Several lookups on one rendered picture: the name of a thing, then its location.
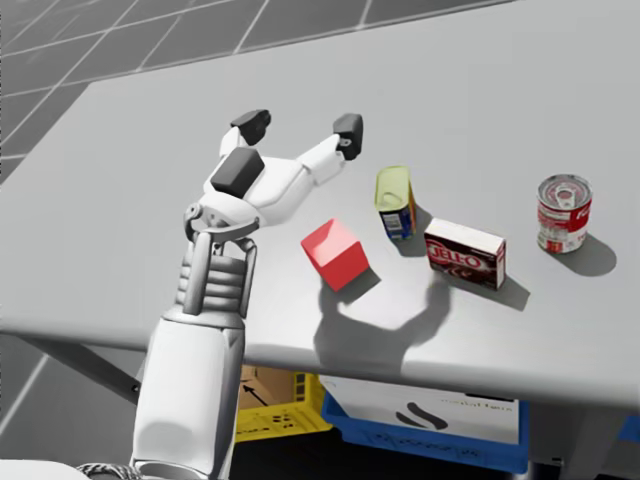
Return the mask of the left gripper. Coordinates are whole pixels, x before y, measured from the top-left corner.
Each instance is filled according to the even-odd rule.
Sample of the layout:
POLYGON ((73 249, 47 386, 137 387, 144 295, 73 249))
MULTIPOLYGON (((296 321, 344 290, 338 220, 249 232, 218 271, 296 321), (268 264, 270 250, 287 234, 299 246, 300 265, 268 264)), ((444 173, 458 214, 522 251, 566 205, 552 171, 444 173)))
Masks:
POLYGON ((333 133, 294 159, 263 157, 256 145, 271 123, 267 109, 246 112, 223 135, 220 161, 203 185, 202 221, 229 227, 257 220, 271 226, 290 218, 313 189, 338 175, 362 151, 364 119, 346 113, 333 133))

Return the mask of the red cube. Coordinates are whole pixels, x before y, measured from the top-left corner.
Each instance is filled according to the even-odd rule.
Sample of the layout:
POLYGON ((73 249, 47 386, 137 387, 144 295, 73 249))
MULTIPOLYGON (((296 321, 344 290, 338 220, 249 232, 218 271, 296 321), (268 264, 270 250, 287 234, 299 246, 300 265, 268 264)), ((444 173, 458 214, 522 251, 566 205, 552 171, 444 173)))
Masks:
POLYGON ((311 232, 300 244, 333 291, 341 290, 369 268, 360 240, 335 218, 311 232))

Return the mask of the green and blue rectangular can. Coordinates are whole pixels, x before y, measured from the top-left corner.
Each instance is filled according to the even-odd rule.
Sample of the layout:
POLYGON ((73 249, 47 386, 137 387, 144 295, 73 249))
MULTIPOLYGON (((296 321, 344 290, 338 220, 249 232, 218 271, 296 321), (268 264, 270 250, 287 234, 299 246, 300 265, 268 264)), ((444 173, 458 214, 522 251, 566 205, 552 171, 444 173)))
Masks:
POLYGON ((374 203, 389 239, 407 240, 415 234, 415 200, 406 166, 389 166, 378 172, 374 203))

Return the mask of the red and white carton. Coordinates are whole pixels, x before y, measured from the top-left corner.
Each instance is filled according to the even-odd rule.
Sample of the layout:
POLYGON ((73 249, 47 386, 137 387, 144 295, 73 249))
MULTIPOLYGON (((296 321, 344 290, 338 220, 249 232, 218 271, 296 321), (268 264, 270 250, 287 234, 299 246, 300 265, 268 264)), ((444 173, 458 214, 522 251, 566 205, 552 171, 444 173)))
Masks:
POLYGON ((494 234, 433 218, 424 232, 433 270, 491 290, 506 279, 506 240, 494 234))

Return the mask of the brown box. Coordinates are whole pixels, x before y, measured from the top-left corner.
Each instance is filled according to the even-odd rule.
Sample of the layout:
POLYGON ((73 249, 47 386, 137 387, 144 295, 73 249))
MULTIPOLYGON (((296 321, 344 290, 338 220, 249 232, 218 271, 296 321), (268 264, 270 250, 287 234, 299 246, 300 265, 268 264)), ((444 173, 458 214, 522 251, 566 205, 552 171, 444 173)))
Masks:
POLYGON ((294 373, 269 367, 243 365, 239 409, 261 408, 294 400, 294 373))

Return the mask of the yellow box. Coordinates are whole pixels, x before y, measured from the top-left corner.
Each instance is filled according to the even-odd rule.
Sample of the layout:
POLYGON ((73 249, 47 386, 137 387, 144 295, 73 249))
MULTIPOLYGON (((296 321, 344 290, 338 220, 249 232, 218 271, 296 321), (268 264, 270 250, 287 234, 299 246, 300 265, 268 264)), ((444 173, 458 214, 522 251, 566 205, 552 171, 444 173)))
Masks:
POLYGON ((292 402, 239 409, 235 441, 242 443, 331 430, 332 425, 322 416, 326 391, 319 376, 295 372, 292 386, 292 402))

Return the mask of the red and white can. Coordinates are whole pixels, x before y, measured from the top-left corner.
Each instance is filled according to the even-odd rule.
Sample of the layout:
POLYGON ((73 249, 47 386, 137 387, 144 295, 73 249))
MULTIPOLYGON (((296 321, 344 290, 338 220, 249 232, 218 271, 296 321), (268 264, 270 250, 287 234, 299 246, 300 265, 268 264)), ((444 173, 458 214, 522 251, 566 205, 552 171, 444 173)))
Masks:
POLYGON ((582 247, 588 233, 593 190, 584 178, 556 174, 537 189, 538 245, 550 254, 582 247))

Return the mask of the white box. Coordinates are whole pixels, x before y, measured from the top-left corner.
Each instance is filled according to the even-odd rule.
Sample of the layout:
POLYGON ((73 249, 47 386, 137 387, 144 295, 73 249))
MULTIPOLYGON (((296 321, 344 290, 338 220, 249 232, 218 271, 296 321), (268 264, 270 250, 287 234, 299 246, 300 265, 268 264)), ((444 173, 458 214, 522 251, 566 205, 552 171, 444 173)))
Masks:
POLYGON ((519 402, 477 394, 322 375, 354 419, 505 444, 519 442, 519 402))

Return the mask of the blue box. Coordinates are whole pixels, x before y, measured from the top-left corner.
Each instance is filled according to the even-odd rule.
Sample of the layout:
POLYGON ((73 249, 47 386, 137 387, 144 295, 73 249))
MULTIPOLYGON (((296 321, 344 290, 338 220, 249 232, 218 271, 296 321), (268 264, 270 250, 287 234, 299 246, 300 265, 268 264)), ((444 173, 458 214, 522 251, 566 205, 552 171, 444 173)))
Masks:
POLYGON ((324 399, 322 416, 340 431, 344 441, 351 444, 512 474, 528 471, 530 428, 527 402, 520 404, 519 440, 516 444, 354 419, 329 394, 324 399))

